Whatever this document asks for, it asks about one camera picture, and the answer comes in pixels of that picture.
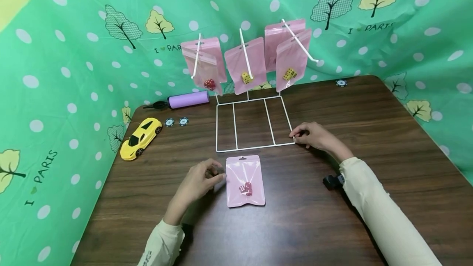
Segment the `yellow toy car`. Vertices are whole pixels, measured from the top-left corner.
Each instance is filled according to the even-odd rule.
[[[127,141],[123,142],[119,154],[123,160],[129,161],[137,158],[149,143],[161,132],[163,124],[155,118],[147,118],[133,132]]]

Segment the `wooden table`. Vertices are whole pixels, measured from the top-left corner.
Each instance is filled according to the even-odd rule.
[[[348,83],[285,90],[292,126],[312,120],[326,126],[367,161],[443,265],[473,265],[473,188],[379,79]],[[184,218],[195,226],[193,243],[178,265],[383,265],[354,210],[321,183],[334,173],[326,155],[296,145],[217,154],[215,104],[212,98],[180,110],[136,110],[133,121],[188,117],[189,124],[164,128],[135,161],[115,159],[72,265],[136,265],[191,165],[249,154],[261,158],[266,206],[229,209],[224,187],[207,195]],[[262,101],[235,108],[240,148],[272,142]],[[276,141],[290,142],[279,99],[268,100],[268,108]],[[219,107],[219,117],[219,149],[234,148],[231,105]]]

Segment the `white plastic hook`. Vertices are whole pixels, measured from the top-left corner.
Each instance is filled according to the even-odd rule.
[[[284,26],[286,26],[287,30],[289,30],[289,33],[291,33],[291,35],[294,37],[294,39],[296,40],[296,42],[298,43],[298,45],[301,47],[301,49],[305,52],[305,54],[307,55],[307,57],[309,58],[309,60],[311,60],[312,62],[315,62],[315,63],[318,63],[318,60],[313,58],[309,52],[305,49],[305,47],[302,45],[302,43],[299,41],[299,39],[296,37],[296,35],[294,34],[294,32],[292,32],[292,30],[289,28],[289,26],[286,24],[286,21],[284,19],[281,19],[282,23],[284,24]]]
[[[195,55],[195,63],[194,63],[194,72],[192,73],[191,79],[194,79],[195,73],[197,72],[197,60],[199,60],[199,49],[200,49],[200,39],[202,38],[202,34],[199,33],[199,40],[197,41],[197,52]]]
[[[250,78],[253,79],[253,74],[251,73],[251,68],[250,68],[250,61],[248,61],[248,55],[246,54],[245,40],[243,40],[243,33],[241,31],[241,28],[240,28],[240,41],[241,41],[241,46],[243,47],[243,52],[245,53],[246,67],[248,67],[248,74],[250,75]]]

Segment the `beige sleeve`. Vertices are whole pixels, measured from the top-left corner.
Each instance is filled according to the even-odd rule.
[[[162,220],[151,232],[138,266],[172,266],[179,255],[184,231]]]
[[[441,265],[364,161],[349,158],[340,164],[340,172],[343,189],[390,266]]]

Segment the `pink zip bag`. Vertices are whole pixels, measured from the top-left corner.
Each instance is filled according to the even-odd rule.
[[[227,207],[266,204],[258,155],[228,157],[226,174]]]
[[[192,76],[194,74],[194,64],[196,51],[189,48],[182,48],[182,54],[187,63],[187,68]],[[193,79],[196,86],[208,89],[222,95],[222,86],[218,77],[217,59],[214,55],[199,51],[197,60],[197,72]]]
[[[309,51],[312,29],[308,28],[304,32],[296,34],[304,48]],[[278,45],[276,50],[276,91],[296,83],[305,73],[308,57],[294,37]]]
[[[181,48],[189,48],[197,51],[197,43],[199,40],[186,41],[181,43]],[[220,40],[217,37],[205,38],[200,40],[199,51],[215,56],[217,60],[218,79],[221,83],[227,82],[227,73],[223,63],[222,49],[220,48]]]
[[[286,22],[294,34],[305,29],[305,19]],[[264,29],[264,56],[266,59],[266,71],[276,71],[276,49],[280,43],[292,37],[283,23],[270,24]]]
[[[263,37],[245,43],[245,48],[253,78],[249,74],[242,45],[225,52],[225,62],[227,62],[228,72],[234,82],[236,95],[249,91],[266,81]]]

